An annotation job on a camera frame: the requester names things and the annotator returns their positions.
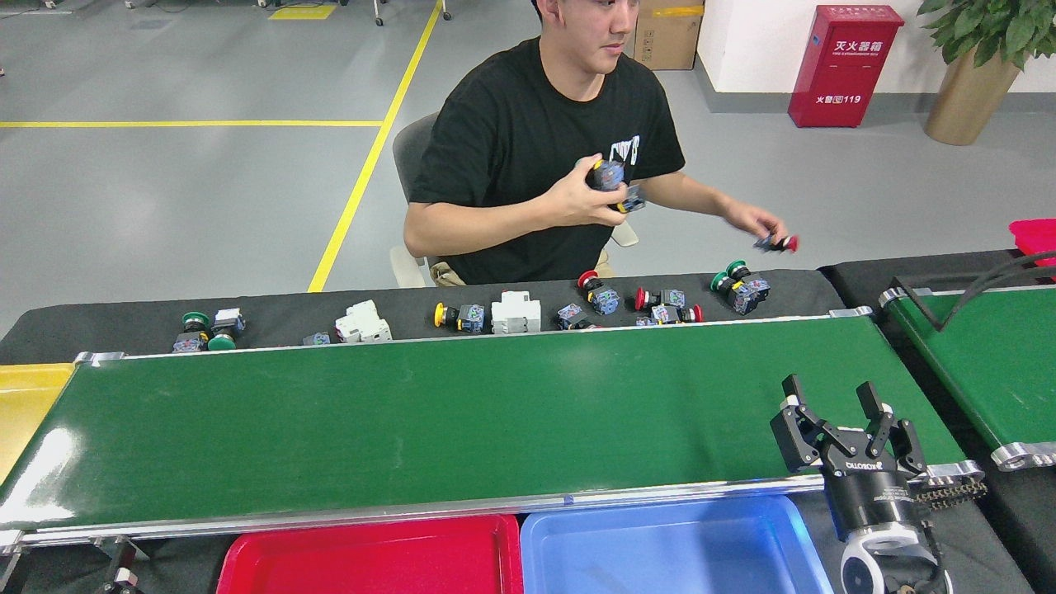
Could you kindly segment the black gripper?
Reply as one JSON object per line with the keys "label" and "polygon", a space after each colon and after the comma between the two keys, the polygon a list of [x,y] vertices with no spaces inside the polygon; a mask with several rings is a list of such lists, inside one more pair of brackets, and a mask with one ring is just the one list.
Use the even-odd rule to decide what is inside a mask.
{"label": "black gripper", "polygon": [[881,524],[910,526],[917,513],[908,480],[926,469],[912,422],[895,417],[879,400],[874,384],[865,380],[856,394],[869,425],[866,444],[859,450],[855,440],[806,405],[797,375],[786,376],[782,389],[784,406],[771,420],[773,435],[792,474],[814,464],[825,469],[826,497],[840,541],[848,540],[852,531]]}

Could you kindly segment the person's right hand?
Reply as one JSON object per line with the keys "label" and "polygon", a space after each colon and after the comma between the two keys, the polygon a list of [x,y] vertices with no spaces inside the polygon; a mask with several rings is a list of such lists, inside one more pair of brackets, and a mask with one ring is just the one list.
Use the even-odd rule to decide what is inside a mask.
{"label": "person's right hand", "polygon": [[549,191],[540,196],[545,227],[588,224],[615,227],[625,221],[626,214],[614,208],[626,198],[625,183],[619,184],[614,191],[595,191],[586,183],[587,174],[601,159],[599,153],[578,159],[569,174],[562,177]]}

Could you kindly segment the person's left hand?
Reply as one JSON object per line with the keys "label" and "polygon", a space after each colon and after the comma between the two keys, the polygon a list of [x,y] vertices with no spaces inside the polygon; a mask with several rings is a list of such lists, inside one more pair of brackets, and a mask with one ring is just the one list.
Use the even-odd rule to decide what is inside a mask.
{"label": "person's left hand", "polygon": [[754,234],[757,239],[770,239],[771,243],[781,242],[789,236],[787,226],[777,215],[742,200],[729,199],[723,217],[736,229]]}

